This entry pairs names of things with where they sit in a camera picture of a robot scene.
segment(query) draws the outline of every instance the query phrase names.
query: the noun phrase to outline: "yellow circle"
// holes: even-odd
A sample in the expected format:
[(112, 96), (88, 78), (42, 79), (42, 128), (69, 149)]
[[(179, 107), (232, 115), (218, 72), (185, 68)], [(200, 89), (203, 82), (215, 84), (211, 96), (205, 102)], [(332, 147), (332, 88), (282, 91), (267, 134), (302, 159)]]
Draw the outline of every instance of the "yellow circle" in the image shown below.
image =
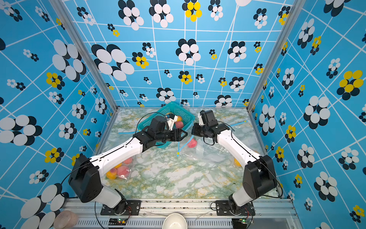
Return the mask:
[(194, 9), (195, 10), (199, 10), (201, 8), (201, 4), (199, 3), (199, 2), (196, 2), (195, 4), (194, 4)]
[(341, 88), (344, 88), (345, 86), (347, 86), (347, 84), (348, 84), (348, 80), (341, 80), (341, 81), (339, 82), (339, 86), (340, 86)]
[(189, 10), (193, 10), (193, 7), (194, 7), (194, 5), (193, 5), (193, 3), (192, 3), (192, 2), (189, 2), (189, 3), (187, 4), (187, 8), (188, 8)]
[(197, 10), (197, 11), (196, 11), (196, 16), (197, 16), (198, 18), (200, 18), (200, 17), (202, 16), (202, 11), (201, 11), (201, 10)]
[(353, 82), (353, 86), (355, 88), (359, 88), (363, 85), (363, 80), (362, 79), (356, 79), (354, 82)]
[(354, 89), (352, 84), (348, 84), (347, 86), (345, 86), (344, 90), (346, 92), (351, 92)]
[(195, 22), (196, 20), (197, 20), (197, 16), (196, 16), (196, 15), (192, 15), (192, 16), (191, 16), (191, 21), (192, 21), (192, 22)]
[(357, 70), (353, 73), (353, 78), (354, 79), (359, 79), (362, 76), (362, 71), (361, 70)]
[(352, 72), (351, 71), (348, 71), (348, 72), (346, 72), (345, 74), (344, 74), (344, 78), (346, 79), (346, 80), (349, 80), (350, 78), (352, 77)]
[(187, 11), (186, 11), (186, 17), (188, 17), (188, 18), (189, 18), (191, 15), (192, 15), (192, 12), (191, 12), (190, 10), (187, 10)]
[(234, 164), (235, 164), (236, 166), (242, 166), (236, 158), (234, 158)]

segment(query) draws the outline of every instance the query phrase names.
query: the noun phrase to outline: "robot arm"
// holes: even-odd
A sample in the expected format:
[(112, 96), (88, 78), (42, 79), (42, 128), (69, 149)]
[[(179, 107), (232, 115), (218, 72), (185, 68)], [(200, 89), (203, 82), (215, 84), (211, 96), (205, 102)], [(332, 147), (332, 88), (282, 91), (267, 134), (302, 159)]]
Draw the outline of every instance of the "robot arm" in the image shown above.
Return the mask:
[(230, 210), (241, 213), (245, 205), (257, 199), (277, 185), (272, 159), (251, 150), (242, 143), (224, 123), (219, 124), (213, 111), (201, 111), (199, 123), (193, 125), (192, 134), (212, 138), (225, 147), (244, 168), (243, 185), (229, 196)]
[(126, 159), (156, 146), (157, 142), (181, 141), (185, 138), (187, 132), (173, 129), (176, 119), (177, 116), (173, 114), (167, 117), (156, 116), (150, 126), (121, 145), (91, 158), (81, 155), (76, 160), (68, 181), (80, 201), (100, 202), (112, 208), (115, 214), (121, 214), (126, 208), (126, 199), (118, 190), (103, 186), (101, 177)]

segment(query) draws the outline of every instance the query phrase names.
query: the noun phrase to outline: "black wire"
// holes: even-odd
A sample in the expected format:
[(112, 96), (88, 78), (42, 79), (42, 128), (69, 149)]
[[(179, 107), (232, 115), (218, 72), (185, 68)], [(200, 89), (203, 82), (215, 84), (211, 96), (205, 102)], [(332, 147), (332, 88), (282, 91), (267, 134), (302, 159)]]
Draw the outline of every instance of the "black wire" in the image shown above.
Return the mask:
[(94, 213), (95, 213), (95, 218), (97, 219), (97, 221), (98, 221), (98, 224), (103, 228), (103, 229), (105, 229), (103, 226), (102, 226), (102, 224), (99, 222), (99, 220), (98, 220), (98, 217), (97, 217), (97, 210), (95, 210), (95, 206), (97, 205), (97, 202), (94, 202)]

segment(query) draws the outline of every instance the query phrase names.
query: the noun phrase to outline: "pink object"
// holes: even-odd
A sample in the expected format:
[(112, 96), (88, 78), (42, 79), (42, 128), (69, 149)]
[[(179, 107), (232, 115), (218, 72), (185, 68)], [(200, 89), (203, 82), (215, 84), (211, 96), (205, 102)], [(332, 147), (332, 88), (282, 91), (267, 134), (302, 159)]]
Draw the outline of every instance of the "pink object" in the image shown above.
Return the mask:
[(129, 174), (129, 168), (125, 165), (122, 165), (121, 167), (119, 167), (117, 169), (117, 175), (119, 178), (122, 178), (122, 179), (127, 179), (127, 176)]
[(187, 144), (187, 146), (189, 148), (194, 148), (197, 146), (197, 141), (194, 138), (192, 138), (192, 140)]
[(131, 162), (132, 162), (132, 157), (128, 158), (123, 163), (125, 163), (126, 165), (128, 165), (128, 164), (131, 164)]
[(184, 127), (184, 124), (182, 121), (175, 122), (175, 127), (177, 129), (182, 129)]

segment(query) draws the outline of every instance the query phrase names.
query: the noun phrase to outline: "black cable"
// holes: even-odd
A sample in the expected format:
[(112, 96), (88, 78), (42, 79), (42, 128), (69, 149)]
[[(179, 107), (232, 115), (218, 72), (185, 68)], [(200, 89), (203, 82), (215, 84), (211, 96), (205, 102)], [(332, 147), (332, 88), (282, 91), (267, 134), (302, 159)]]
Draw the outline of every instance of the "black cable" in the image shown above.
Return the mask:
[[(231, 126), (230, 126), (230, 128), (231, 128), (231, 138), (240, 146), (240, 147), (242, 147), (249, 155), (251, 155), (254, 159), (256, 159), (256, 160), (258, 160), (259, 161), (259, 163), (261, 163), (271, 174), (272, 174), (272, 176), (276, 179), (276, 181), (280, 184), (280, 182), (277, 180), (277, 178), (276, 178), (276, 176), (267, 168), (267, 166), (265, 166), (258, 158), (255, 158), (249, 151), (247, 151), (247, 149), (246, 148), (244, 148), (242, 145), (240, 145), (236, 140), (235, 140), (235, 138), (232, 136), (232, 132), (233, 131), (235, 131)], [(278, 197), (275, 197), (275, 196), (267, 196), (267, 195), (262, 195), (262, 196), (267, 196), (267, 197), (271, 197), (271, 198), (281, 198), (281, 196), (283, 195), (283, 190), (282, 190), (282, 188), (281, 188), (281, 195), (279, 195)]]
[(95, 201), (94, 202), (94, 213), (95, 213), (95, 218), (97, 219), (97, 221), (98, 221), (98, 224), (103, 228), (103, 229), (105, 229), (103, 226), (102, 226), (102, 224), (99, 222), (99, 220), (98, 220), (98, 217), (97, 217), (97, 210), (95, 209), (95, 206), (97, 205), (97, 202)]

